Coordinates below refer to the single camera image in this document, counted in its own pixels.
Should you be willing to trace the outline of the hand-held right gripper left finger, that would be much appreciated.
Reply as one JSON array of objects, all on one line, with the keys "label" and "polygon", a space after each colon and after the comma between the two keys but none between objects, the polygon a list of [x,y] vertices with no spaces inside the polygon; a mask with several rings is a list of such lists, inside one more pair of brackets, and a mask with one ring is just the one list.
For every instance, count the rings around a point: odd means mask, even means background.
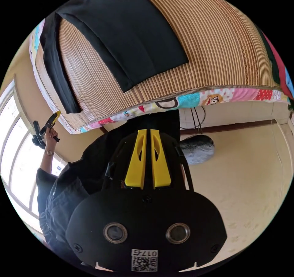
[{"label": "hand-held right gripper left finger", "polygon": [[125,185],[130,188],[143,188],[145,180],[147,129],[138,130],[134,149],[125,177]]}]

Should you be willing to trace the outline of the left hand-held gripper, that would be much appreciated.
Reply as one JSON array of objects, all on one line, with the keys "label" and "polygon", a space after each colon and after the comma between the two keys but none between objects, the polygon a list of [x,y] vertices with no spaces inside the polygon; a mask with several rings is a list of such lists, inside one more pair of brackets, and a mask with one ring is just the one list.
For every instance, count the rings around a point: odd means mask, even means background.
[{"label": "left hand-held gripper", "polygon": [[56,121],[59,119],[60,115],[61,115],[61,111],[57,111],[53,115],[51,115],[51,117],[48,119],[46,125],[39,132],[41,140],[44,140],[44,135],[46,133],[46,130],[53,128]]}]

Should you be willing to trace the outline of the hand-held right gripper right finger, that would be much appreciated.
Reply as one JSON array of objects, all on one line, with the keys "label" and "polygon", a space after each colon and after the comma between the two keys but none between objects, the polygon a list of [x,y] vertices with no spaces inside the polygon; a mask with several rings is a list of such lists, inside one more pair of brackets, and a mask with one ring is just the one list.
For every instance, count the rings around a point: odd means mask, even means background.
[{"label": "hand-held right gripper right finger", "polygon": [[150,139],[153,188],[169,187],[172,181],[159,130],[151,129]]}]

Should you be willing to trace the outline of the person's left hand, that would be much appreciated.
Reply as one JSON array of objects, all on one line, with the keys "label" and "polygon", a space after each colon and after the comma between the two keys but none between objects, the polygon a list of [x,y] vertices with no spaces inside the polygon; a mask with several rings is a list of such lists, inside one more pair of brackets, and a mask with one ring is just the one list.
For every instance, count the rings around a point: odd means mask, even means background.
[{"label": "person's left hand", "polygon": [[45,140],[46,140],[46,151],[55,152],[57,141],[55,138],[58,137],[58,133],[54,130],[54,128],[47,128],[45,132]]}]

